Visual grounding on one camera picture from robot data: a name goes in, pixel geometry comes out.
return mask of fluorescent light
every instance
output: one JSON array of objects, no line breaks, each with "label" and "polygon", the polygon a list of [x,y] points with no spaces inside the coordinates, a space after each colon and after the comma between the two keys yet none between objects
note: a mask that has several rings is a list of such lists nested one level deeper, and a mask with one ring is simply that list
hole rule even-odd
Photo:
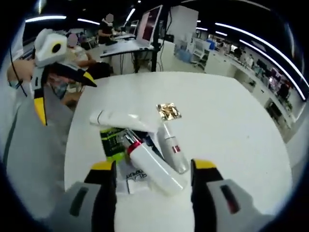
[{"label": "fluorescent light", "polygon": [[265,56],[267,59],[269,59],[271,62],[273,62],[279,69],[282,70],[282,72],[289,78],[289,80],[293,83],[293,85],[296,87],[297,91],[299,92],[301,98],[303,100],[305,100],[305,96],[303,94],[303,92],[300,90],[299,86],[296,84],[296,82],[294,81],[294,79],[288,74],[288,72],[280,65],[278,64],[273,58],[271,58],[269,55],[267,55],[265,52],[261,51],[260,49],[258,49],[257,47],[254,47],[253,45],[243,41],[243,40],[239,40],[240,42],[242,42],[243,44],[253,48],[255,51],[258,51],[259,53],[261,53],[263,56]]},{"label": "fluorescent light", "polygon": [[77,21],[100,25],[100,23],[97,23],[97,22],[94,22],[94,21],[91,21],[91,20],[87,20],[87,19],[83,19],[83,18],[78,18]]},{"label": "fluorescent light", "polygon": [[127,16],[126,22],[129,21],[129,19],[131,18],[131,16],[133,15],[134,12],[135,12],[135,8],[133,8],[133,9],[131,10],[131,12],[129,13],[129,15]]},{"label": "fluorescent light", "polygon": [[225,27],[225,28],[230,28],[230,29],[233,29],[233,30],[237,30],[241,33],[244,33],[246,35],[249,35],[253,38],[255,38],[256,40],[258,41],[261,41],[262,43],[266,44],[268,47],[270,47],[271,49],[273,49],[275,52],[277,52],[280,56],[282,56],[291,66],[292,68],[297,72],[297,74],[305,81],[305,83],[307,84],[307,86],[309,87],[309,84],[308,82],[305,80],[303,74],[300,72],[300,70],[298,70],[298,68],[293,64],[293,62],[291,62],[287,56],[285,54],[283,54],[279,49],[277,49],[275,46],[271,45],[270,43],[268,43],[267,41],[261,39],[260,37],[257,37],[256,35],[253,35],[245,30],[242,30],[242,29],[239,29],[239,28],[236,28],[236,27],[232,27],[232,26],[229,26],[229,25],[226,25],[226,24],[222,24],[222,23],[215,23],[216,25],[218,26],[221,26],[221,27]]},{"label": "fluorescent light", "polygon": [[217,34],[219,34],[219,35],[224,35],[224,36],[227,36],[227,34],[222,33],[222,32],[219,32],[219,31],[216,31],[216,33],[217,33]]},{"label": "fluorescent light", "polygon": [[206,28],[197,28],[197,30],[208,30]]},{"label": "fluorescent light", "polygon": [[66,19],[66,18],[67,18],[66,16],[62,16],[62,15],[40,16],[40,17],[35,17],[35,18],[29,18],[26,20],[26,23],[50,20],[50,19]]}]

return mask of white pillar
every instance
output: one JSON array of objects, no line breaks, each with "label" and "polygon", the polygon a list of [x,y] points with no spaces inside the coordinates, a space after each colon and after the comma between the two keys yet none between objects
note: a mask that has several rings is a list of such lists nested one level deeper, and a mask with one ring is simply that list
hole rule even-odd
[{"label": "white pillar", "polygon": [[175,39],[191,40],[191,36],[196,31],[198,11],[186,8],[184,6],[175,6],[171,8],[171,25],[167,34],[174,35]]}]

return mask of computer screen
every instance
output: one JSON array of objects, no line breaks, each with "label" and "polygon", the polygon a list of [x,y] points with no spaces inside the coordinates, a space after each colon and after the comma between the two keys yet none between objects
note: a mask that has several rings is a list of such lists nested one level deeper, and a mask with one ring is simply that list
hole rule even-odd
[{"label": "computer screen", "polygon": [[235,45],[231,45],[231,52],[233,52],[236,48],[238,48],[238,47],[235,46]]},{"label": "computer screen", "polygon": [[158,22],[158,18],[161,13],[161,9],[162,5],[144,13],[139,26],[139,31],[137,35],[138,39],[143,39],[151,42],[154,35],[155,27]]},{"label": "computer screen", "polygon": [[138,20],[132,21],[131,27],[130,27],[130,30],[129,30],[130,34],[133,34],[133,35],[135,34],[135,30],[137,28],[138,23],[139,23]]}]

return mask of ceiling light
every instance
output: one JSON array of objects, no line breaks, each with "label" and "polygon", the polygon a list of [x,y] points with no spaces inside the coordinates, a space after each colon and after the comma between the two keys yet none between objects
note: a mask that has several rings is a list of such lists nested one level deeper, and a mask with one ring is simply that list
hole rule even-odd
[{"label": "ceiling light", "polygon": [[273,62],[279,69],[282,70],[282,72],[289,78],[289,80],[293,83],[293,85],[296,87],[297,91],[299,92],[301,98],[303,100],[306,100],[303,92],[300,90],[299,86],[296,84],[295,80],[288,74],[288,72],[280,65],[278,64],[273,58],[271,58],[269,55],[267,55],[265,52],[261,51],[260,49],[258,49],[257,47],[254,47],[253,45],[243,41],[243,40],[239,40],[240,42],[242,42],[243,44],[253,48],[255,51],[258,51],[259,53],[261,53],[263,56],[265,56],[267,59],[269,59],[271,62]]},{"label": "ceiling light", "polygon": [[34,8],[37,10],[39,14],[41,14],[42,9],[44,8],[45,5],[46,5],[46,0],[38,0]]},{"label": "ceiling light", "polygon": [[91,21],[91,20],[87,20],[87,19],[82,19],[82,18],[78,18],[77,21],[100,25],[100,23],[97,23],[97,22],[94,22],[94,21]]},{"label": "ceiling light", "polygon": [[224,36],[227,36],[227,34],[222,33],[222,32],[219,32],[219,31],[216,31],[216,33],[217,33],[217,34],[219,34],[219,35],[224,35]]},{"label": "ceiling light", "polygon": [[131,18],[131,16],[133,15],[134,12],[135,12],[135,8],[133,8],[133,9],[131,10],[131,12],[129,13],[129,15],[127,16],[126,22],[129,21],[129,19]]},{"label": "ceiling light", "polygon": [[287,58],[287,56],[285,54],[283,54],[279,49],[277,49],[275,46],[271,45],[270,43],[268,43],[267,41],[261,39],[260,37],[257,37],[256,35],[253,35],[245,30],[242,30],[242,29],[239,29],[239,28],[236,28],[236,27],[232,27],[232,26],[229,26],[229,25],[226,25],[226,24],[222,24],[222,23],[215,23],[216,25],[218,26],[221,26],[221,27],[225,27],[225,28],[230,28],[230,29],[233,29],[233,30],[237,30],[241,33],[244,33],[246,35],[249,35],[253,38],[255,38],[256,40],[266,44],[268,47],[270,47],[271,49],[273,49],[275,52],[277,52],[280,56],[282,56],[282,58],[284,58],[291,66],[292,68],[297,72],[297,74],[305,81],[305,83],[307,84],[307,86],[309,87],[309,84],[308,82],[305,80],[303,74],[300,72],[300,70],[298,70],[298,68],[294,65],[293,62],[291,62],[289,60],[289,58]]},{"label": "ceiling light", "polygon": [[197,28],[197,30],[208,30],[206,28]]},{"label": "ceiling light", "polygon": [[66,16],[62,16],[62,15],[40,16],[40,17],[26,19],[26,23],[43,21],[43,20],[51,20],[51,19],[66,19],[66,18],[67,18]]}]

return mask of face mask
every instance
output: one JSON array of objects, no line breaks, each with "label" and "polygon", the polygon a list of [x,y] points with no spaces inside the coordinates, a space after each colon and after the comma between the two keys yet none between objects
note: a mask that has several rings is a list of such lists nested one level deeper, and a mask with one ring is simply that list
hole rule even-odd
[{"label": "face mask", "polygon": [[67,91],[68,83],[61,82],[59,85],[54,87],[54,92],[59,97],[59,99],[62,99]]}]

